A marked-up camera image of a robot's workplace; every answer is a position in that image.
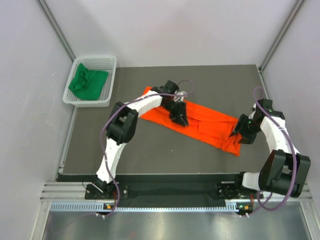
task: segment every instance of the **work surface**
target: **work surface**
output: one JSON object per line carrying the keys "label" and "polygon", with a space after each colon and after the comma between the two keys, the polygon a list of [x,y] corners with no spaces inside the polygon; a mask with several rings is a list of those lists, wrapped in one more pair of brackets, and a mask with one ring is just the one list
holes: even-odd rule
{"label": "work surface", "polygon": [[[64,165],[64,174],[95,174],[102,161],[99,134],[116,102],[142,95],[146,86],[167,80],[194,82],[191,102],[238,118],[250,114],[253,89],[261,86],[255,65],[171,66],[117,68],[109,107],[79,108]],[[186,82],[180,86],[189,91]],[[117,173],[188,174],[259,172],[269,156],[264,134],[252,145],[242,145],[240,156],[139,119],[133,139],[124,148]]]}

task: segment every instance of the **red cloth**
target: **red cloth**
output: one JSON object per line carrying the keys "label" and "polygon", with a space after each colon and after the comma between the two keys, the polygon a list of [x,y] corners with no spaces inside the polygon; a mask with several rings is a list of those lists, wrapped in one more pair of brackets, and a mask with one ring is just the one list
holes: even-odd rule
{"label": "red cloth", "polygon": [[[146,94],[151,87],[147,87],[143,94]],[[198,139],[210,144],[225,152],[240,155],[241,144],[238,143],[241,135],[229,137],[235,128],[238,119],[221,112],[186,102],[186,115],[189,126],[183,127],[173,123],[169,118],[169,112],[163,107],[156,107],[141,116],[142,119],[161,124],[179,133]]]}

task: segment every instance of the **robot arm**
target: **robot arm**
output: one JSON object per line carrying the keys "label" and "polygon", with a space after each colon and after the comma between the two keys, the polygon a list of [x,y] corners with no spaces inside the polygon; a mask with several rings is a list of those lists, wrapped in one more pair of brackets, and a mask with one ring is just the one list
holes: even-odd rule
{"label": "robot arm", "polygon": [[[253,113],[250,116],[242,114],[231,135],[240,133],[242,139],[240,143],[252,144],[258,132],[265,135],[270,155],[260,172],[245,172],[242,177],[242,186],[253,190],[263,190],[281,195],[286,195],[292,177],[293,159],[288,140],[281,130],[288,133],[285,116],[280,111],[275,111],[272,107],[272,100],[261,99],[259,104],[266,110],[272,118],[279,124],[278,127],[269,117],[267,117],[256,105],[253,106]],[[310,168],[310,159],[300,155],[293,146],[297,159],[297,172],[291,197],[299,197],[305,184]]]}
{"label": "robot arm", "polygon": [[[112,176],[116,176],[116,168],[121,153],[135,134],[137,120],[141,115],[145,114],[149,110],[162,106],[169,111],[168,116],[174,123],[183,127],[188,126],[186,103],[183,102],[183,95],[185,92],[178,91],[179,87],[172,81],[168,81],[166,85],[162,87],[153,87],[146,94],[139,97],[139,99],[142,99],[141,101],[128,104],[116,117],[113,118],[106,133],[105,153],[107,161],[103,157],[100,168],[96,173],[100,180],[107,184],[112,181],[112,178],[108,174],[106,163]],[[154,94],[176,94],[182,96],[172,97]],[[123,103],[121,102],[116,103],[110,116],[112,116],[122,105]]]}

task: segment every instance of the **metal floor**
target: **metal floor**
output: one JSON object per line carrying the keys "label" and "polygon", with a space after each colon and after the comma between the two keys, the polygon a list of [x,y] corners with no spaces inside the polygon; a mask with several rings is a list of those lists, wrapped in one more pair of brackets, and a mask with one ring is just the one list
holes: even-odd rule
{"label": "metal floor", "polygon": [[235,213],[118,212],[110,218],[83,212],[51,212],[43,240],[310,240],[299,202],[275,212],[260,210],[250,218]]}
{"label": "metal floor", "polygon": [[[95,174],[102,160],[99,134],[114,104],[140,96],[146,86],[162,86],[167,80],[194,81],[187,99],[238,118],[250,114],[253,89],[261,86],[255,65],[168,66],[117,68],[109,107],[79,108],[64,165],[64,174]],[[182,83],[180,89],[191,86]],[[240,157],[139,119],[132,141],[124,148],[119,174],[188,174],[258,172],[269,156],[263,134],[253,145],[242,145]]]}

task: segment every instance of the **white plastic basket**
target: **white plastic basket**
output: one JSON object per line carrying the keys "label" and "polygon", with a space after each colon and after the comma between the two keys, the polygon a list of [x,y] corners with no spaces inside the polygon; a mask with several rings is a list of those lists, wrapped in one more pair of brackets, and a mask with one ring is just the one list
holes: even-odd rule
{"label": "white plastic basket", "polygon": [[[88,101],[77,98],[70,90],[69,85],[75,77],[79,64],[83,64],[89,70],[101,70],[108,72],[108,77],[103,85],[98,100]],[[76,107],[108,107],[110,104],[112,88],[115,80],[117,58],[114,56],[84,56],[77,57],[72,65],[68,80],[63,93],[63,101],[66,104],[73,104]]]}

